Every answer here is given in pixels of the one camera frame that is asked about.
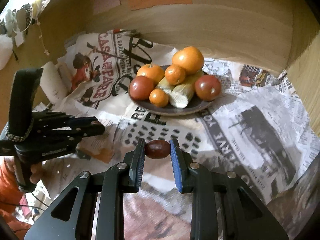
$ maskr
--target metal screw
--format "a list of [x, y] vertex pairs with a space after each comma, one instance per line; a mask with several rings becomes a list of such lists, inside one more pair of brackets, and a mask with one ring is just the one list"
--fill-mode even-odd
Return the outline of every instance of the metal screw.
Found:
[[200, 167], [199, 163], [190, 163], [190, 168], [196, 170]]
[[81, 179], [86, 179], [87, 177], [89, 177], [90, 173], [88, 171], [83, 171], [79, 174]]
[[234, 172], [234, 171], [228, 171], [227, 172], [227, 176], [230, 178], [230, 179], [235, 179], [237, 174]]
[[118, 169], [125, 169], [127, 167], [127, 164], [126, 163], [118, 163], [118, 165], [117, 165], [117, 168]]

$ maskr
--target white fluffy object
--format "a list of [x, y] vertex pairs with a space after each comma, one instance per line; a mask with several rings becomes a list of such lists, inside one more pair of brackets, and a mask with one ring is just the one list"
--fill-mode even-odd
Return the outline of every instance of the white fluffy object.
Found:
[[9, 61], [12, 54], [12, 38], [7, 35], [0, 35], [0, 70]]

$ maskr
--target pink sticky note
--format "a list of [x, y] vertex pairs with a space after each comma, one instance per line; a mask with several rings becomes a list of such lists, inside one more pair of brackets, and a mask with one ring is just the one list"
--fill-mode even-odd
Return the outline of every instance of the pink sticky note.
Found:
[[92, 0], [92, 3], [93, 15], [95, 15], [120, 5], [120, 0]]

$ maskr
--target triangular cutout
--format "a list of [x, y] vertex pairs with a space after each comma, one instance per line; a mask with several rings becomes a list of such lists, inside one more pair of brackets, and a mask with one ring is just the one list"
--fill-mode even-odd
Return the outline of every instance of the triangular cutout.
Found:
[[75, 203], [78, 188], [74, 187], [60, 201], [60, 203], [52, 210], [51, 216], [67, 222], [70, 219], [73, 204]]
[[261, 210], [254, 204], [243, 188], [238, 188], [238, 194], [244, 211], [244, 217], [247, 221], [262, 217]]

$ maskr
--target printed illustration of woman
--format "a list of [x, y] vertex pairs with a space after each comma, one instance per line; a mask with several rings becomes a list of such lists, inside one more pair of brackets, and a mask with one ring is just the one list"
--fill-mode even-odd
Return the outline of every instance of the printed illustration of woman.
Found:
[[90, 81], [99, 75], [98, 70], [92, 70], [92, 63], [88, 56], [80, 52], [75, 55], [73, 67], [77, 70], [72, 78], [71, 92], [74, 91], [81, 82]]

